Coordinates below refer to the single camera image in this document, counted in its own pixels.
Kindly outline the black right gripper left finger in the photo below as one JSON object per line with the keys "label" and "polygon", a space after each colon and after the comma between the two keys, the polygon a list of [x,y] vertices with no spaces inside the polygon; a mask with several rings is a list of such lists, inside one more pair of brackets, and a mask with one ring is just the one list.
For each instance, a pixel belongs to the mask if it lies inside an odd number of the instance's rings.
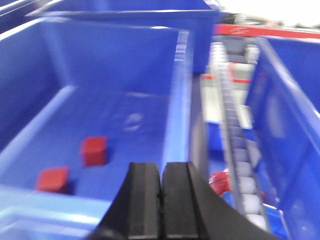
{"label": "black right gripper left finger", "polygon": [[153,162],[131,162],[108,211],[88,240],[158,240],[161,187]]}

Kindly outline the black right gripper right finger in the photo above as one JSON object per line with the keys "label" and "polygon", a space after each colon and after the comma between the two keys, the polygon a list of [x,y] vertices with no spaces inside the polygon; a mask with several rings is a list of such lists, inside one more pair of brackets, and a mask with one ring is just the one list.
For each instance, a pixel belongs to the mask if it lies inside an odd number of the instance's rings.
{"label": "black right gripper right finger", "polygon": [[169,162],[162,176],[164,240],[275,240],[217,195],[191,162]]}

